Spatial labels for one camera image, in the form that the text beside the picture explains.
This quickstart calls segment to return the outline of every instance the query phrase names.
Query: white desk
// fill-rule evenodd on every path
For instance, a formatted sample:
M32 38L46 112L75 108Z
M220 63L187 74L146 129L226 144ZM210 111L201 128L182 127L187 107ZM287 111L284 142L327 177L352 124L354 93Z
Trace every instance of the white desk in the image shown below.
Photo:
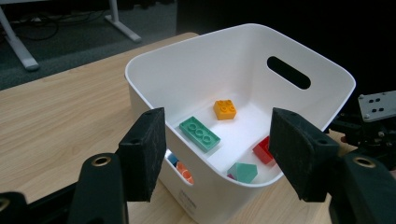
M0 22L6 31L6 40L8 44L12 47L15 54L17 54L21 63L28 71L35 71L39 68L39 65L32 54L23 45L20 39L15 35L6 15L1 8L1 5L5 4L15 4L15 3L26 3L26 2L38 2L38 1L49 1L49 0L0 0ZM105 16L106 20L113 24L117 29L131 38L134 42L140 42L141 37L133 32L131 29L122 24L119 20L119 11L117 7L117 0L108 0L110 4L110 15Z

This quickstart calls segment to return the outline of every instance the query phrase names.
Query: gray floor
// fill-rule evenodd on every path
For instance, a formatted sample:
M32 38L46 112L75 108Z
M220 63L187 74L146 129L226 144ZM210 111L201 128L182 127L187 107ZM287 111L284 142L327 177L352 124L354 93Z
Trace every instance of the gray floor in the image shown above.
M23 38L40 38L55 28L23 27L15 30L21 41L35 57L40 68L34 72L24 69L7 41L0 43L0 91L42 77L95 62L124 51L174 36L176 34L177 3L161 4L149 8L135 6L121 10L120 21L142 37L140 43L128 39L104 19L108 11L94 12L91 18L99 19L78 25L62 25L55 36L34 41Z

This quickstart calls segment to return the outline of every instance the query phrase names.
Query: teal lego brick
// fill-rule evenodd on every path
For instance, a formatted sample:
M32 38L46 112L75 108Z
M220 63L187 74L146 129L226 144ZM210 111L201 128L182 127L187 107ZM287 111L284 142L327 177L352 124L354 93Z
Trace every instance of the teal lego brick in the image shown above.
M204 152L209 151L220 142L220 138L195 117L186 119L180 123L179 127Z
M235 179L239 182L249 184L254 179L254 177L256 177L256 175L257 175L257 165L236 162L227 171L227 175L232 176L233 179Z

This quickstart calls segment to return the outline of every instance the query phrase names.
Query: orange lego brick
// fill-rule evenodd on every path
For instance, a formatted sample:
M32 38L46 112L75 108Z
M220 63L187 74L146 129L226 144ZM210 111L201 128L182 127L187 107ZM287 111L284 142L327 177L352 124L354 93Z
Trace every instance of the orange lego brick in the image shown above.
M219 100L213 105L216 117L218 119L233 119L236 115L236 109L231 100Z

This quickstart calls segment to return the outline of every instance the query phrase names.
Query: wooden table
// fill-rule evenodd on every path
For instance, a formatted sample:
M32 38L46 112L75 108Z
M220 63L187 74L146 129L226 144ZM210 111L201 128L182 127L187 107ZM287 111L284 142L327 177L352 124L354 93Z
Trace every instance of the wooden table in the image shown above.
M115 152L134 123L126 64L143 52L194 36L178 35L0 91L0 192L22 192L31 203L76 182L90 156ZM282 177L229 223L331 223L329 198L300 202ZM150 203L128 203L128 209L130 223L195 223L161 181Z

